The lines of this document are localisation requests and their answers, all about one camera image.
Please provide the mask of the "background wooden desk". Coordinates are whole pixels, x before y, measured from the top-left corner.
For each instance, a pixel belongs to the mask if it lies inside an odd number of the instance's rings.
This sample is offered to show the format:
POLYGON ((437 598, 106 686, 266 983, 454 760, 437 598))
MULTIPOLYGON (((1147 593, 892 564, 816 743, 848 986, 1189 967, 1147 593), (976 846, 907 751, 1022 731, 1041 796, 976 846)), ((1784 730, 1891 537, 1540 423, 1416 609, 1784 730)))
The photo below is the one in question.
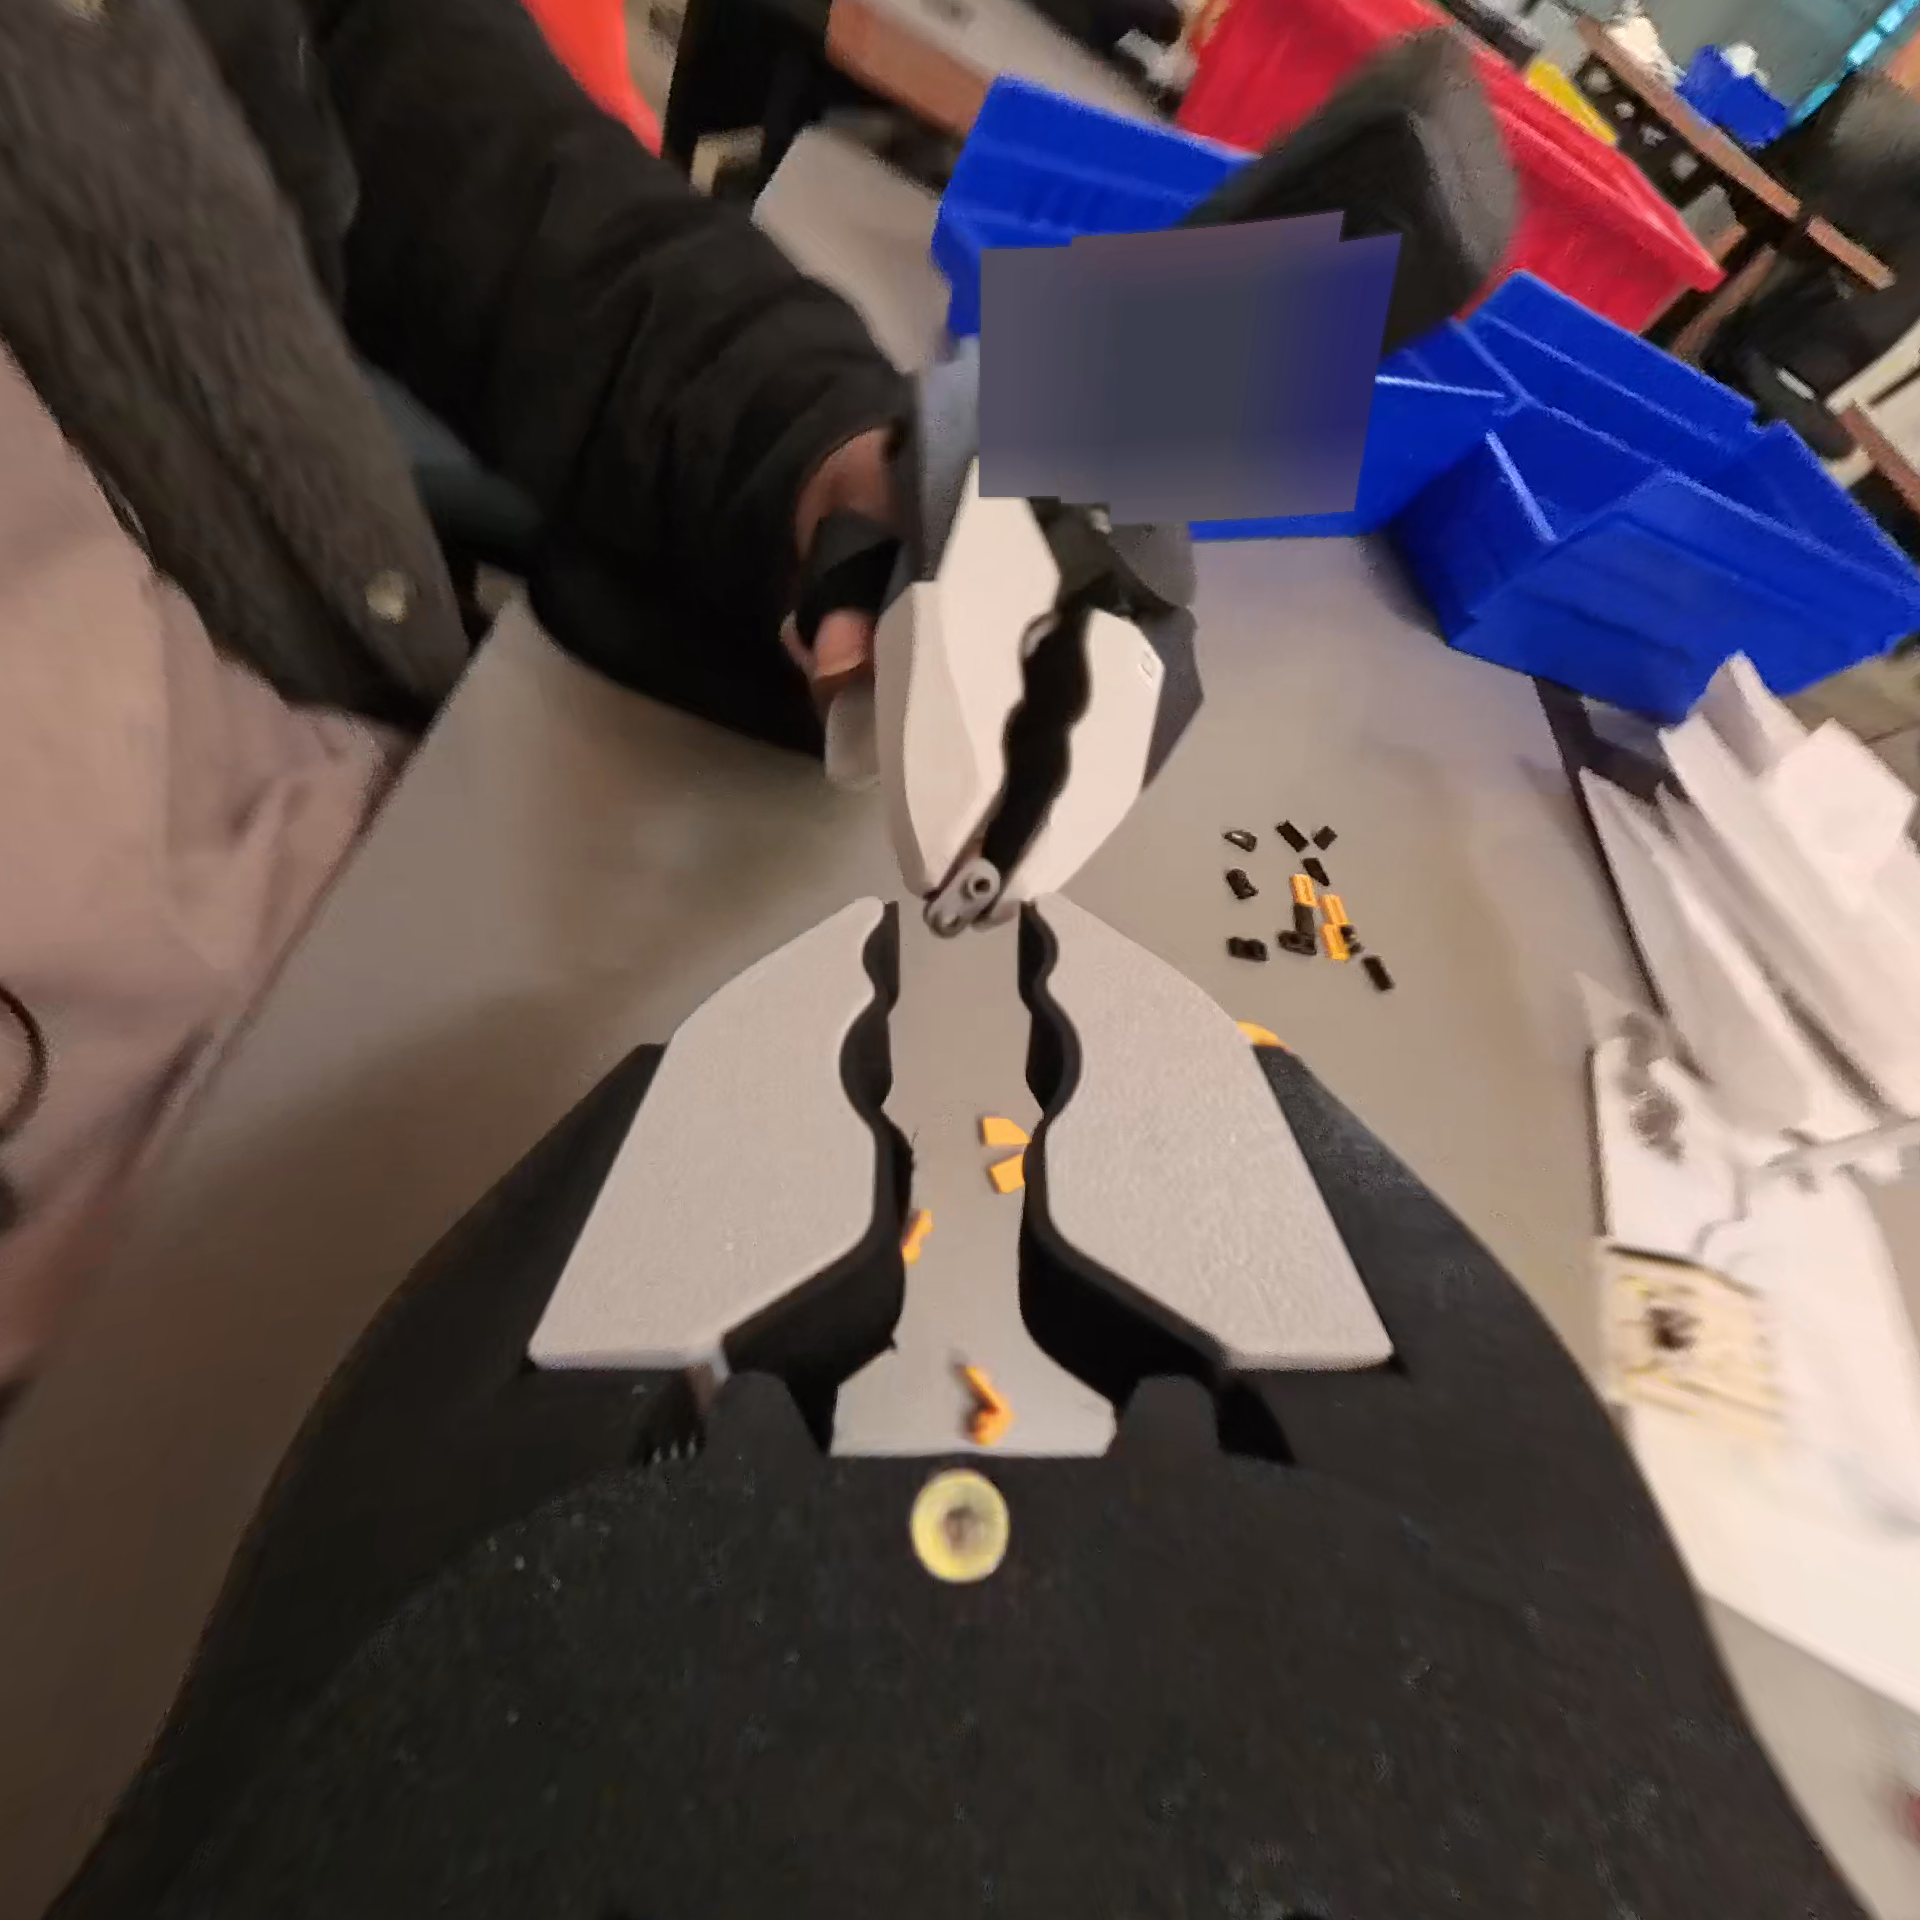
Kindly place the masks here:
POLYGON ((1611 28, 1574 20, 1581 63, 1574 82, 1601 84, 1601 105, 1621 121, 1621 145, 1649 178, 1675 196, 1684 185, 1720 190, 1734 217, 1734 240, 1720 255, 1746 259, 1774 250, 1813 250, 1865 291, 1882 294, 1898 272, 1835 227, 1808 196, 1796 196, 1723 130, 1690 108, 1646 63, 1625 51, 1611 28))

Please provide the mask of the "small blue bin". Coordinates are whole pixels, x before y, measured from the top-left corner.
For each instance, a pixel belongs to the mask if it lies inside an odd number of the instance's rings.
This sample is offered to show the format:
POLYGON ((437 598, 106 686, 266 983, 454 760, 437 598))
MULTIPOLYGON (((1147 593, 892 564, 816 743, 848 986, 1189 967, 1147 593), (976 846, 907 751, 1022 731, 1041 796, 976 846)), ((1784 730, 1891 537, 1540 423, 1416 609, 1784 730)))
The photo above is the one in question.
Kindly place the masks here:
POLYGON ((1752 153, 1781 137, 1793 121, 1793 108, 1770 91, 1754 64, 1737 64, 1729 51, 1712 43, 1696 49, 1675 95, 1712 128, 1752 153))

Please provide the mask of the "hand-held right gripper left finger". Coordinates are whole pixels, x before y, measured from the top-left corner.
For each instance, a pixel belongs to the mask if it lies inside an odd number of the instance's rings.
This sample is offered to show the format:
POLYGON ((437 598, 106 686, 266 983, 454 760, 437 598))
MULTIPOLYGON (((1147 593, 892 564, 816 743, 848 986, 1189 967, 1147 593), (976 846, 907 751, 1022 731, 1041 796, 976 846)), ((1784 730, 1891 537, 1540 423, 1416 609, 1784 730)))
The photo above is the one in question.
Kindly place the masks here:
POLYGON ((832 1447, 905 1303, 898 961, 896 905, 864 897, 685 1018, 534 1324, 539 1375, 773 1376, 832 1447))

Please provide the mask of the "stack of white paper bags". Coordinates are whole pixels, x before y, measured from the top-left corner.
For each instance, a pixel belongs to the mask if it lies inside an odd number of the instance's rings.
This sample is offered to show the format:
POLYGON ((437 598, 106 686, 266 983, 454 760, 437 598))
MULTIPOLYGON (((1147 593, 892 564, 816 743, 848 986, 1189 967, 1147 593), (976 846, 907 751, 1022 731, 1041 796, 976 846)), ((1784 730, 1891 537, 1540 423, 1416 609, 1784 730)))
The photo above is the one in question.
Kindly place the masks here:
POLYGON ((1646 796, 1580 791, 1672 1033, 1720 1113, 1814 1143, 1918 1115, 1915 796, 1745 656, 1658 731, 1646 796))

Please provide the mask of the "white book stand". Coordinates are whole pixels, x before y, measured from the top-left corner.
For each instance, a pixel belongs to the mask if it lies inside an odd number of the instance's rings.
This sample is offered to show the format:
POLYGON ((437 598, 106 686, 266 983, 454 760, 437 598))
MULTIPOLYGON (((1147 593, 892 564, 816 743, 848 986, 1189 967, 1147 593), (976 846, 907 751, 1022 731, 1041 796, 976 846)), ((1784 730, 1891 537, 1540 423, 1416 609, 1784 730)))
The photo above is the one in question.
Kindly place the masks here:
POLYGON ((1764 1169, 1774 1142, 1726 1128, 1692 1074, 1662 1079, 1688 1159, 1654 1159, 1610 1112, 1596 1249, 1754 1290, 1785 1430, 1749 1446, 1643 1409, 1621 1412, 1628 1447, 1702 1593, 1915 1712, 1915 1324, 1882 1222, 1849 1169, 1764 1169))

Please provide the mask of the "person's left hand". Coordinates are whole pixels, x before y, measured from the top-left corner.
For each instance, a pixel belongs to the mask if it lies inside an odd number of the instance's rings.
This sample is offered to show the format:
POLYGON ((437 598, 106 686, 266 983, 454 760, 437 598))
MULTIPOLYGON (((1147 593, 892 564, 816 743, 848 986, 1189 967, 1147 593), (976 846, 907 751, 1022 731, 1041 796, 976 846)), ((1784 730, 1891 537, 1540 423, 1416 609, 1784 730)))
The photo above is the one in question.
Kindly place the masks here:
POLYGON ((905 427, 864 433, 806 480, 785 648, 821 718, 873 673, 882 598, 905 551, 905 427))

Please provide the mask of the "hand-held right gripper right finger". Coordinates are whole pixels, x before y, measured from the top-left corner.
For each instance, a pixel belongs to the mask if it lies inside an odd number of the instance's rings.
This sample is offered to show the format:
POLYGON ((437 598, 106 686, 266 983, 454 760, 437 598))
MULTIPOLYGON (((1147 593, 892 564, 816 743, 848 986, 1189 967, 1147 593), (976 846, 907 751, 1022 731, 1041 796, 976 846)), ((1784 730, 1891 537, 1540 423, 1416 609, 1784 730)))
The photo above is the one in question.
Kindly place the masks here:
POLYGON ((1022 910, 1020 995, 1025 1331, 1114 1417, 1174 1379, 1225 1449, 1284 1449, 1276 1380, 1395 1358, 1267 1072, 1284 1049, 1066 897, 1022 910))

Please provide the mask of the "pile of small lego parts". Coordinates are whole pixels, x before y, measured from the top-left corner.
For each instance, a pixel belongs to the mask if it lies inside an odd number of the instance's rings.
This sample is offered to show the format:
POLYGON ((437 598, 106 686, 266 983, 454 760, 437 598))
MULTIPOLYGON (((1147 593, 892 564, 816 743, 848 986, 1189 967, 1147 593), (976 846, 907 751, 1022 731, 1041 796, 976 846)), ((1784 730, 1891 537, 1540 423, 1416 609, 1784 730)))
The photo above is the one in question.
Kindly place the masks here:
POLYGON ((1259 905, 1272 897, 1267 903, 1284 915, 1269 930, 1229 930, 1221 942, 1227 961, 1241 967, 1265 967, 1277 958, 1324 963, 1355 969, 1373 995, 1400 991, 1392 967, 1360 938, 1332 883, 1329 854, 1337 846, 1336 828, 1324 823, 1307 832, 1281 819, 1269 832, 1227 828, 1221 840, 1237 855, 1224 871, 1233 903, 1259 905))

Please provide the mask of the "cluttered wooden desk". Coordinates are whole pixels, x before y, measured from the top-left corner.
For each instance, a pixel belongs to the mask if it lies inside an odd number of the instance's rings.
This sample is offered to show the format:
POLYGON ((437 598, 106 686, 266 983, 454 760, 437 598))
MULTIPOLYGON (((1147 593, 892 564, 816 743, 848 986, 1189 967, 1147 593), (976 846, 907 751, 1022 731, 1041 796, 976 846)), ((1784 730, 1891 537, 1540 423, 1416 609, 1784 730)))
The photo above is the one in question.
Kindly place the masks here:
POLYGON ((1139 84, 1026 3, 829 3, 824 51, 832 72, 950 137, 972 130, 1001 79, 1136 121, 1163 118, 1139 84))

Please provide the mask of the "red plastic bin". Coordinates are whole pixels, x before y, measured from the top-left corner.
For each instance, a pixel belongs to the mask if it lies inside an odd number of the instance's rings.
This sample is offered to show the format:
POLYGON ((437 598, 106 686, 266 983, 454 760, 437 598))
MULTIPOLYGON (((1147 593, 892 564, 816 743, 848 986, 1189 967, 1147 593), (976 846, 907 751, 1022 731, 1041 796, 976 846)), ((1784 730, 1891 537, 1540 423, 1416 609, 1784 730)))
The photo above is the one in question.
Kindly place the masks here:
MULTIPOLYGON (((1306 121, 1388 43, 1454 28, 1422 3, 1233 3, 1213 12, 1174 127, 1259 151, 1306 121)), ((1712 295, 1720 260, 1643 175, 1584 130, 1478 39, 1467 39, 1520 183, 1506 272, 1528 272, 1643 334, 1688 295, 1712 295)))

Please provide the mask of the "sticker sheet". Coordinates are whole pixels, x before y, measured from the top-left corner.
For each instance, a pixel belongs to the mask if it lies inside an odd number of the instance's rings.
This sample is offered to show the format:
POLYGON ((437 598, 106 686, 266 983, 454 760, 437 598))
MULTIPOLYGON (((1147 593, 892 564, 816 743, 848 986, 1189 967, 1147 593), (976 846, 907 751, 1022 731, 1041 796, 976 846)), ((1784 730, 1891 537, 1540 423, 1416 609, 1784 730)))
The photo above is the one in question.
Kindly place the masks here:
POLYGON ((1596 1256, 1601 1398, 1749 1446, 1785 1433, 1763 1298, 1714 1270, 1604 1241, 1596 1256))

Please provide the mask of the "black fleece jacket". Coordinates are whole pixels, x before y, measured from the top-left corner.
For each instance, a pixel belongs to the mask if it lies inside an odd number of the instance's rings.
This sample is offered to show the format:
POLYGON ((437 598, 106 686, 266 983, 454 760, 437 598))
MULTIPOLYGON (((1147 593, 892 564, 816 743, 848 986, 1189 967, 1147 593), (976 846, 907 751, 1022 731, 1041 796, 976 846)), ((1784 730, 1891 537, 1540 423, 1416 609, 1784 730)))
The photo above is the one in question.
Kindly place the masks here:
POLYGON ((3 6, 5 347, 218 648, 421 730, 468 638, 354 356, 299 6, 3 6))

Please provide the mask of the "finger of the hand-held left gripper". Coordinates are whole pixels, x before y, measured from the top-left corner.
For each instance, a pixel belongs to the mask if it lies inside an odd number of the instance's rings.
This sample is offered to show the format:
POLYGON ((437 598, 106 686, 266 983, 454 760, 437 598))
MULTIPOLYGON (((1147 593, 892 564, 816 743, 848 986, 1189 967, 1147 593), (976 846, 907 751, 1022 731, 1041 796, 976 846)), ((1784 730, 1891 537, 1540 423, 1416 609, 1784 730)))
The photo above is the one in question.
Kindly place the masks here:
POLYGON ((962 497, 930 572, 881 617, 881 800, 918 902, 1035 902, 1084 864, 1085 640, 1062 623, 1062 582, 1026 499, 962 497))
POLYGON ((1162 694, 1160 655, 1116 612, 1073 615, 1041 642, 980 842, 996 907, 1066 889, 1114 840, 1146 786, 1162 694))

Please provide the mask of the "clear plastic parts bag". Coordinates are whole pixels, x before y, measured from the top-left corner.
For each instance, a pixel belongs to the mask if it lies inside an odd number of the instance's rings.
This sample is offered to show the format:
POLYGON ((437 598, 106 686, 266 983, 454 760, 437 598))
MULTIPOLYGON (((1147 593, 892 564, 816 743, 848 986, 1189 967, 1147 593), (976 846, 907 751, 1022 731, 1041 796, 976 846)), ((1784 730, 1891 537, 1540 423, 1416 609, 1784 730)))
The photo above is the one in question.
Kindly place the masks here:
POLYGON ((1597 992, 1586 996, 1589 1107, 1593 1161, 1604 1161, 1604 1115, 1624 1118, 1628 1135, 1654 1159, 1681 1167, 1690 1153, 1688 1113, 1662 1079, 1662 1067, 1688 1078, 1683 1049, 1664 1014, 1597 992))

